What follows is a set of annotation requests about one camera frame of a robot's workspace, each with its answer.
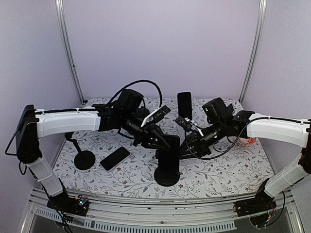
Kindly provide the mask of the black phone front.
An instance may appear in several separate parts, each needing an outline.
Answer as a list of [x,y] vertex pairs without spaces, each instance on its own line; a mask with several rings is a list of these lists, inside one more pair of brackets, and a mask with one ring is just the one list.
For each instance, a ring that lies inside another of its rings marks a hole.
[[160,174],[179,176],[180,138],[176,135],[166,135],[169,150],[158,151],[158,169]]

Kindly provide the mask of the black round-base stand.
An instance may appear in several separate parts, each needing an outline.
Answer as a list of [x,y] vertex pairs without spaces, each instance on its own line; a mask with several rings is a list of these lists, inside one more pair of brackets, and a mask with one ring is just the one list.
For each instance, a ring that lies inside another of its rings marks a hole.
[[73,132],[65,133],[65,139],[69,142],[72,142],[74,147],[77,150],[77,154],[74,157],[74,165],[79,170],[88,170],[90,169],[96,161],[94,153],[88,150],[81,150],[76,139],[72,138]]
[[160,186],[164,186],[164,187],[173,186],[178,183],[179,179],[180,179],[180,175],[170,176],[170,175],[160,173],[159,168],[155,169],[154,180]]

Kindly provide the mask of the phone with blue case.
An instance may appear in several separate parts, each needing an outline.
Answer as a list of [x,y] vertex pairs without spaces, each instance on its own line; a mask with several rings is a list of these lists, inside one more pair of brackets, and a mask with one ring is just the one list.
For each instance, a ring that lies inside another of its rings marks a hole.
[[178,115],[192,120],[191,92],[180,92],[177,94]]

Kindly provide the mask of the phone with white case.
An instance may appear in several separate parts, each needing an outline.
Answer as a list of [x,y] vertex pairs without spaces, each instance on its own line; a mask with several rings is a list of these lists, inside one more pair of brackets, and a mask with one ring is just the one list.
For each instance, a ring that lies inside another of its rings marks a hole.
[[128,151],[126,148],[120,147],[111,154],[109,154],[107,157],[102,159],[100,161],[100,165],[104,170],[110,171],[123,160],[127,159],[130,154],[130,151]]

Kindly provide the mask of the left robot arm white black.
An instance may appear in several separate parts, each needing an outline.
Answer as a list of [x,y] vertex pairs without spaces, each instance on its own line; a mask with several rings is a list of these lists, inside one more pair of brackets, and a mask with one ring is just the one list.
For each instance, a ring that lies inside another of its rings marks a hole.
[[39,138],[75,131],[109,131],[123,129],[133,137],[133,145],[147,149],[169,150],[164,133],[157,123],[170,112],[161,105],[152,112],[137,116],[143,95],[132,89],[123,89],[116,101],[95,104],[87,108],[37,110],[27,105],[13,134],[14,154],[36,176],[53,202],[62,211],[72,207],[61,181],[52,171],[39,148]]

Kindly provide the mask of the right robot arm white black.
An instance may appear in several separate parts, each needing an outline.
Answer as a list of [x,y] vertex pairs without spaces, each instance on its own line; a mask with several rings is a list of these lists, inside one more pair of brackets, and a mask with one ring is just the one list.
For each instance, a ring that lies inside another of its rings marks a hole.
[[233,105],[226,105],[222,98],[215,98],[203,105],[208,127],[202,128],[192,120],[179,116],[175,121],[181,126],[184,141],[180,146],[180,159],[211,160],[210,148],[225,137],[260,138],[296,145],[301,152],[293,162],[278,174],[265,180],[258,189],[251,207],[261,212],[285,189],[311,173],[311,121],[267,116],[241,110],[234,114]]

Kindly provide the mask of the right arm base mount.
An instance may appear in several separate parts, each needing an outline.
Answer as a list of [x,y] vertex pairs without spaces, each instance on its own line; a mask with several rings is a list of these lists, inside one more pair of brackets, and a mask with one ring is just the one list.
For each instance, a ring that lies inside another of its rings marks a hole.
[[232,208],[233,212],[237,213],[238,216],[245,216],[275,209],[274,198],[264,192],[268,180],[269,178],[259,186],[253,198],[235,202]]

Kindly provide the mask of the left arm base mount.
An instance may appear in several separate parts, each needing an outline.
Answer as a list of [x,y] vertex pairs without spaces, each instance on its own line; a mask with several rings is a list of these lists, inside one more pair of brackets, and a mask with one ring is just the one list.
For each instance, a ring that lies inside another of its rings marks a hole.
[[62,192],[54,197],[49,195],[47,207],[55,209],[59,212],[74,214],[78,216],[86,216],[89,208],[89,201],[86,197],[78,195],[77,197],[70,197],[65,188]]

